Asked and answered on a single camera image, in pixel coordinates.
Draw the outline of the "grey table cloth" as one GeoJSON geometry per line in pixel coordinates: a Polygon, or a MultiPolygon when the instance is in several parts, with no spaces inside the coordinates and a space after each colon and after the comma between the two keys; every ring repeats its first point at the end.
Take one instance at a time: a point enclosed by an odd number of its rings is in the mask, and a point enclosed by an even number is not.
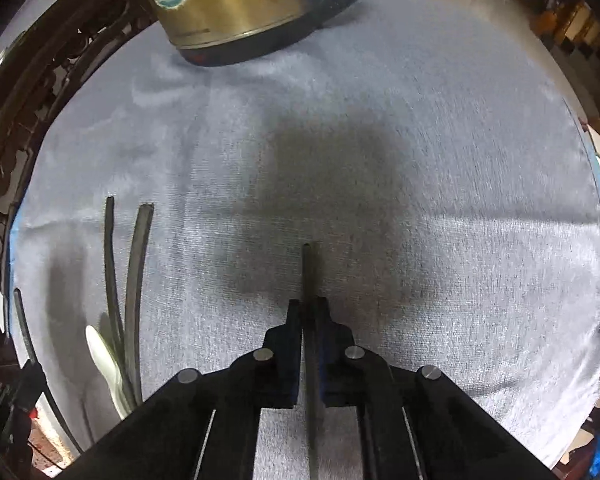
{"type": "Polygon", "coordinates": [[[70,100],[15,225],[15,283],[80,445],[118,421],[87,350],[102,228],[125,274],[155,206],[143,392],[257,347],[320,254],[332,317],[388,363],[440,368],[553,466],[600,396],[600,203],[577,114],[499,24],[361,0],[298,44],[186,63],[159,26],[70,100]]]}

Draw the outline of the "small white plastic spoon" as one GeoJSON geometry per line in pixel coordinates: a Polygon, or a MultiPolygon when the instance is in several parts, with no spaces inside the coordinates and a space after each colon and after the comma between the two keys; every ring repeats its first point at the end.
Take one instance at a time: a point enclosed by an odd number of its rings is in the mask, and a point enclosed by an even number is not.
{"type": "Polygon", "coordinates": [[[112,350],[110,344],[93,325],[87,325],[84,330],[88,352],[91,359],[102,375],[109,389],[114,409],[121,419],[125,419],[136,408],[129,378],[125,369],[112,350]]]}

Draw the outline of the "dark carved wooden sideboard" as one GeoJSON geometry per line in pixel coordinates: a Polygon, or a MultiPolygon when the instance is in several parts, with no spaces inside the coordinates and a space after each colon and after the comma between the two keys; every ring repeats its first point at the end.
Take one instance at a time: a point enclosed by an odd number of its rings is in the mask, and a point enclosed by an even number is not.
{"type": "Polygon", "coordinates": [[[10,230],[50,125],[155,20],[148,0],[56,0],[10,46],[0,65],[0,289],[8,287],[10,230]]]}

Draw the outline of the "brass electric kettle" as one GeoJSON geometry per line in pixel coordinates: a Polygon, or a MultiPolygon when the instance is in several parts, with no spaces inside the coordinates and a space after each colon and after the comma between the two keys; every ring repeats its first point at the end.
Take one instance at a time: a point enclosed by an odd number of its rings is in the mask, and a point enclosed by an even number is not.
{"type": "Polygon", "coordinates": [[[306,38],[358,0],[150,0],[189,63],[223,66],[306,38]]]}

